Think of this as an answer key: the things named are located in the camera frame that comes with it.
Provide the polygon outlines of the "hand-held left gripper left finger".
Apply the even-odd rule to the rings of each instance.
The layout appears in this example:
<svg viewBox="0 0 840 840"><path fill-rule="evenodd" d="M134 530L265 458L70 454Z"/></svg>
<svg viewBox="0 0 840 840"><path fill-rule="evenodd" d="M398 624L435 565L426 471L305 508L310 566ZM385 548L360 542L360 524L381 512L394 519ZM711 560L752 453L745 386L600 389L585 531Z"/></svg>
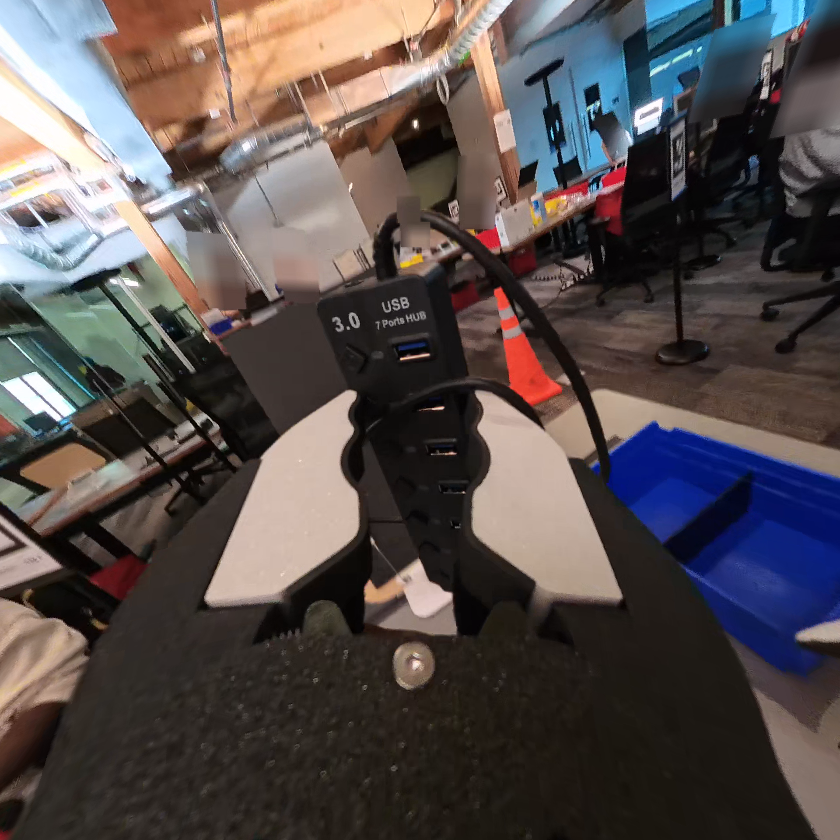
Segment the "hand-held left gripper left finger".
<svg viewBox="0 0 840 840"><path fill-rule="evenodd" d="M357 392L338 394L261 457L206 607L276 607L296 628L313 603L330 602L352 632L363 629L371 534L360 407Z"/></svg>

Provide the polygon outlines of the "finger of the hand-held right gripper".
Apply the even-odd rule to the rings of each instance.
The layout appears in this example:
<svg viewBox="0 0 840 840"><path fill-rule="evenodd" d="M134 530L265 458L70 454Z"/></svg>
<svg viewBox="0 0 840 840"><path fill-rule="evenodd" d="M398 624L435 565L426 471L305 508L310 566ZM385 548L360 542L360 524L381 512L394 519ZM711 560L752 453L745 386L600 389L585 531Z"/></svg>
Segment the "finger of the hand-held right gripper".
<svg viewBox="0 0 840 840"><path fill-rule="evenodd" d="M795 634L795 642L802 648L821 655L839 658L840 620L833 619L803 628Z"/></svg>

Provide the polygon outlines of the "blue storage bin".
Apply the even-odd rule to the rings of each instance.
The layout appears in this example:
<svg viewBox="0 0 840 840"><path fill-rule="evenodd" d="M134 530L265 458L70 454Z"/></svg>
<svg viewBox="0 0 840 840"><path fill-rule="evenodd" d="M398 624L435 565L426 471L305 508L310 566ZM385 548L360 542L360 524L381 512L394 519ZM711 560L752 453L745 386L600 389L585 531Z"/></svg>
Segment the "blue storage bin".
<svg viewBox="0 0 840 840"><path fill-rule="evenodd" d="M838 618L838 477L657 423L610 458L612 492L663 545L754 473L748 514L680 564L725 631L769 665L803 677L823 665L795 634Z"/></svg>

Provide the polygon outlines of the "black sign stand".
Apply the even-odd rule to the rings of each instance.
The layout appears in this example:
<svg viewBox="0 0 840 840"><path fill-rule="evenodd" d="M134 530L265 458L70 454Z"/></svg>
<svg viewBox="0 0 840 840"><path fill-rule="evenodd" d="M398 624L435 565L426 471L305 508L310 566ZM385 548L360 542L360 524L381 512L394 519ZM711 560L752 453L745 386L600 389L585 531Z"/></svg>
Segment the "black sign stand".
<svg viewBox="0 0 840 840"><path fill-rule="evenodd" d="M668 125L668 186L671 210L671 233L673 242L672 280L675 315L675 339L662 345L655 356L658 364L668 367L688 366L706 360L710 355L707 343L687 338L684 325L683 306L683 264L681 245L686 220L685 199L689 162L688 112L675 115Z"/></svg>

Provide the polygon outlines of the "orange traffic cone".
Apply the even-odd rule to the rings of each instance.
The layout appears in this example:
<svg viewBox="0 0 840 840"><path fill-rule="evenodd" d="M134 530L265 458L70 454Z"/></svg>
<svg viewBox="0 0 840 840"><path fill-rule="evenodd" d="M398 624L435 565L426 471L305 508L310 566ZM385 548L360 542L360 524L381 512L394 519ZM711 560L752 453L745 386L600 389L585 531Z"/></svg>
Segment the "orange traffic cone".
<svg viewBox="0 0 840 840"><path fill-rule="evenodd" d="M531 406L547 403L563 393L562 385L543 369L505 292L494 289L510 388Z"/></svg>

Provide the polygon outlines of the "grey desk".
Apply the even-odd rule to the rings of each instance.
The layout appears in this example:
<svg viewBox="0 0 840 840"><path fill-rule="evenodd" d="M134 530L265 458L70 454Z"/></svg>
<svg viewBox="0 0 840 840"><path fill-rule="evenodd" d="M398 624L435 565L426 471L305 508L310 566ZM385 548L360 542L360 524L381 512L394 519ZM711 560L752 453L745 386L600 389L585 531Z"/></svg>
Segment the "grey desk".
<svg viewBox="0 0 840 840"><path fill-rule="evenodd" d="M839 453L834 448L604 388L596 389L593 398L607 438L629 438L656 422L662 427L683 428L829 476L839 476ZM800 728L810 730L838 753L838 660L829 658L803 678L780 672L738 642L733 642L733 646L759 699L771 702L772 713L779 716L784 710Z"/></svg>

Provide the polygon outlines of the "metal ventilation duct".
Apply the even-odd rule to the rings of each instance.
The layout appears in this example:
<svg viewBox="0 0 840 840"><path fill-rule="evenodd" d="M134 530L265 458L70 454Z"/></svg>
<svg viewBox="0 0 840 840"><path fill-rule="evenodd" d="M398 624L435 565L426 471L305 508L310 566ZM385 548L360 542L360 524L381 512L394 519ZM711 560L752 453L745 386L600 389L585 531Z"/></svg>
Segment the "metal ventilation duct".
<svg viewBox="0 0 840 840"><path fill-rule="evenodd" d="M371 70L311 98L302 113L240 136L219 156L223 173L241 175L300 148L343 133L387 110L409 93L436 85L467 57L511 1L472 3L430 56Z"/></svg>

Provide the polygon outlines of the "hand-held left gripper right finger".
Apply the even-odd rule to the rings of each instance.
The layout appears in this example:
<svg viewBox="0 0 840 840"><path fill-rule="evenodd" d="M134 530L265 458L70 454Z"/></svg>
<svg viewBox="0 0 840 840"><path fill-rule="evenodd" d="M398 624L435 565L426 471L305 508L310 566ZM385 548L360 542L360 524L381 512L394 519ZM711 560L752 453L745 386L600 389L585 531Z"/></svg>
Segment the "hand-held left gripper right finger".
<svg viewBox="0 0 840 840"><path fill-rule="evenodd" d="M488 392L470 399L466 430L458 634L477 635L503 605L540 635L572 635L573 617L620 616L620 584L562 447Z"/></svg>

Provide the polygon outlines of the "black office chair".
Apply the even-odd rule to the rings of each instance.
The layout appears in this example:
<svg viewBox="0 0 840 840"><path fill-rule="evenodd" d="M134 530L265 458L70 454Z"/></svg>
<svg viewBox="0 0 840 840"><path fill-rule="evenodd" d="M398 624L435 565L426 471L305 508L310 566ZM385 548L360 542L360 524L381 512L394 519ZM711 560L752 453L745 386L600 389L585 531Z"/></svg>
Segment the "black office chair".
<svg viewBox="0 0 840 840"><path fill-rule="evenodd" d="M626 164L604 180L586 222L591 267L600 285L595 305L621 287L639 285L644 302L655 295L649 285L665 266L665 238L673 220L669 142L665 132L636 142Z"/></svg>
<svg viewBox="0 0 840 840"><path fill-rule="evenodd" d="M760 319L771 322L778 318L783 306L792 303L824 300L821 307L775 344L777 354L792 353L803 333L839 309L839 281L835 278L839 267L839 216L831 214L838 196L838 179L813 187L803 194L811 205L809 216L793 217L783 212L773 220L766 234L759 261L762 271L800 274L818 271L821 279L818 287L764 301Z"/></svg>

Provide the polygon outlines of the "black bin divider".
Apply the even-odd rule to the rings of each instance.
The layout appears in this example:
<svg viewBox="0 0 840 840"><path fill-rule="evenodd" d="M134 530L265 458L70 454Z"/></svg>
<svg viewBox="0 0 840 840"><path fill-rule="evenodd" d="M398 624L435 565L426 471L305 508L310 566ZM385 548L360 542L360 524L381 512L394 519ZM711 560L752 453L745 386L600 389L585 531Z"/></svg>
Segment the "black bin divider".
<svg viewBox="0 0 840 840"><path fill-rule="evenodd" d="M737 525L749 512L755 475L749 472L732 483L682 529L668 538L666 550L681 564L693 561Z"/></svg>

